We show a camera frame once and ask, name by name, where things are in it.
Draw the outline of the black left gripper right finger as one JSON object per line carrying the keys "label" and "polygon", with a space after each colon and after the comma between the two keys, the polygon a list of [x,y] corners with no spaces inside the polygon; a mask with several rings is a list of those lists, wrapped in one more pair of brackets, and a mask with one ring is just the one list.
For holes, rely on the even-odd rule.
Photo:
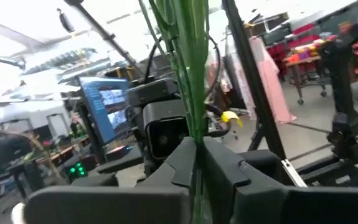
{"label": "black left gripper right finger", "polygon": [[286,186],[210,137],[204,147],[213,223],[358,224],[358,188]]}

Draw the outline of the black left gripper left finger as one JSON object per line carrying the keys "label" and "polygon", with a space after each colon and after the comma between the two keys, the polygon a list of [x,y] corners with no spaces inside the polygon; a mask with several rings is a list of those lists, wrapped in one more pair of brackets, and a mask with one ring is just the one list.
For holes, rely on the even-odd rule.
{"label": "black left gripper left finger", "polygon": [[165,162],[132,188],[56,186],[32,194],[24,221],[33,224],[190,224],[196,144],[182,140]]}

